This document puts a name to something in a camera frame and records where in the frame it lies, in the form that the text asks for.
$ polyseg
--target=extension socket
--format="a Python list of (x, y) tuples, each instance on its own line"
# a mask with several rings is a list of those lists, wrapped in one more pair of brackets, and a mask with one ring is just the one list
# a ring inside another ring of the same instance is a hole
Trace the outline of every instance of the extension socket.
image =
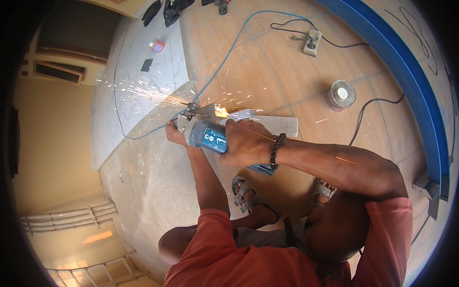
[(306, 40), (303, 53), (305, 53), (306, 55), (316, 57), (317, 50), (319, 49), (320, 39), (322, 39), (322, 32), (311, 29), (311, 31), (309, 31), (309, 37), (312, 37), (314, 39), (314, 42), (309, 43), (309, 39)]

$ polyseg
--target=blue metal beam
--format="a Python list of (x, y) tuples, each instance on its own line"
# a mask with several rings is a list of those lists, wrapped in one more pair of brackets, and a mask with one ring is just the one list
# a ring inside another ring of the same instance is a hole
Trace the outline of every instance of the blue metal beam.
[(402, 87), (421, 132), (429, 179), (448, 198), (449, 156), (445, 127), (437, 99), (419, 62), (389, 24), (360, 0), (317, 0), (354, 28)]

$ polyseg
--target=angle grinder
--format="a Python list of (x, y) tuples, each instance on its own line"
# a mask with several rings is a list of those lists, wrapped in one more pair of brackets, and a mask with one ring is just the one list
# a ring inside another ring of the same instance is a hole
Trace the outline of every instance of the angle grinder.
[[(181, 104), (186, 105), (188, 109), (183, 111), (173, 123), (185, 135), (186, 143), (198, 148), (206, 148), (217, 154), (227, 152), (225, 126), (218, 123), (220, 117), (215, 115), (215, 105), (212, 103), (199, 107), (194, 102)], [(278, 167), (272, 169), (269, 164), (248, 166), (266, 175), (273, 175)]]

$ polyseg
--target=can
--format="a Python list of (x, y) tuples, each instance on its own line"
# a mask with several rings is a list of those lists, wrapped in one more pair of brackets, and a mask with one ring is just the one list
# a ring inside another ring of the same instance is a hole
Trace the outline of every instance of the can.
[(341, 113), (355, 102), (355, 90), (350, 83), (338, 80), (331, 85), (327, 104), (333, 111)]
[(148, 44), (148, 46), (152, 51), (155, 51), (156, 53), (161, 53), (164, 50), (164, 47), (166, 47), (166, 43), (155, 38)]

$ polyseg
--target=orange shirt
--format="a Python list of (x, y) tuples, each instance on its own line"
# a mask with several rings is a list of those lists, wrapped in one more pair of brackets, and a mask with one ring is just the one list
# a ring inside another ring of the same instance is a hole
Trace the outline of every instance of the orange shirt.
[(228, 215), (204, 209), (164, 286), (401, 286), (413, 230), (408, 198), (366, 204), (370, 225), (354, 278), (349, 263), (321, 264), (297, 248), (236, 247)]

